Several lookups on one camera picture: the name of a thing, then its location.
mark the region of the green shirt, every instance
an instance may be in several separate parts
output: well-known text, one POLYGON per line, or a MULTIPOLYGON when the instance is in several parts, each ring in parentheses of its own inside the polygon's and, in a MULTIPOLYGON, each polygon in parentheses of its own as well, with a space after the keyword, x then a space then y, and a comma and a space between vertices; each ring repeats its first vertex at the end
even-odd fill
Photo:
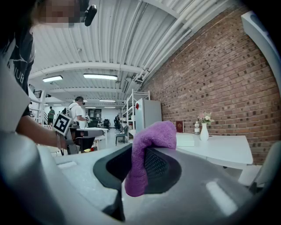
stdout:
POLYGON ((50 119, 53 119, 53 118, 54 118, 54 115, 51 115, 50 113, 53 113, 53 114, 54 114, 54 110, 52 109, 52 110, 49 111, 49 118, 50 118, 50 119))

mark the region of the white refrigerator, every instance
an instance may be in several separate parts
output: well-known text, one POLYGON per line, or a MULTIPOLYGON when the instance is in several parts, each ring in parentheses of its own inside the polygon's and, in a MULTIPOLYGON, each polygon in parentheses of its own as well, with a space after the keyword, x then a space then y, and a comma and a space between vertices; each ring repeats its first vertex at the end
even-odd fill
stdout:
POLYGON ((162 121, 161 103, 141 98, 135 104, 136 133, 162 121))

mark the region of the white box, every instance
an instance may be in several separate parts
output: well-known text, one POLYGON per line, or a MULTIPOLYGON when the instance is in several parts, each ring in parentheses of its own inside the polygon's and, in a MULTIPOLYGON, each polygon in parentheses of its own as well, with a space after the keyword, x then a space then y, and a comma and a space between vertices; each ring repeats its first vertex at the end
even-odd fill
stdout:
POLYGON ((177 133, 177 146, 194 147, 193 134, 177 133))

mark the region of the white t-shirt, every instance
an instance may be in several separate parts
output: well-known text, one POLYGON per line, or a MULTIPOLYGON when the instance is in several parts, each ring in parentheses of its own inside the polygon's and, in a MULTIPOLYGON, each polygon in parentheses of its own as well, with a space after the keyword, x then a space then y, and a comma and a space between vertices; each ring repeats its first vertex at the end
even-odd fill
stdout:
POLYGON ((80 105, 78 105, 78 103, 74 102, 71 103, 70 106, 68 107, 68 109, 71 112, 73 121, 75 122, 79 122, 79 120, 77 119, 77 116, 82 116, 83 115, 83 111, 80 105))

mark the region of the corrugated ceiling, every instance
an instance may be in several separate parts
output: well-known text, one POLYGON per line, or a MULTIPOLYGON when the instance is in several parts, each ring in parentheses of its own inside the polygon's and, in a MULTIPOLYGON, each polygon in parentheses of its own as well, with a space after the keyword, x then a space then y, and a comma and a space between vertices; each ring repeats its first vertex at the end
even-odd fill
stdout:
MULTIPOLYGON (((182 12, 195 1, 202 2, 93 0, 91 3, 97 6, 98 12, 89 27, 82 23, 73 28, 39 25, 33 30, 36 57, 29 82, 37 89, 44 88, 49 94, 67 102, 77 95, 89 99, 126 99, 131 88, 139 87, 132 78, 143 68, 182 12), (131 67, 122 68, 119 73, 120 64, 131 67), (119 75, 120 83, 85 79, 84 73, 119 75), (63 76, 63 80, 52 84, 42 82, 42 78, 56 75, 63 76), (127 90, 122 93, 120 89, 125 79, 128 81, 127 90)), ((218 0, 216 4, 227 1, 218 0)), ((200 17, 212 10, 217 9, 211 7, 200 17)), ((179 31, 185 22, 180 23, 173 33, 179 31)))

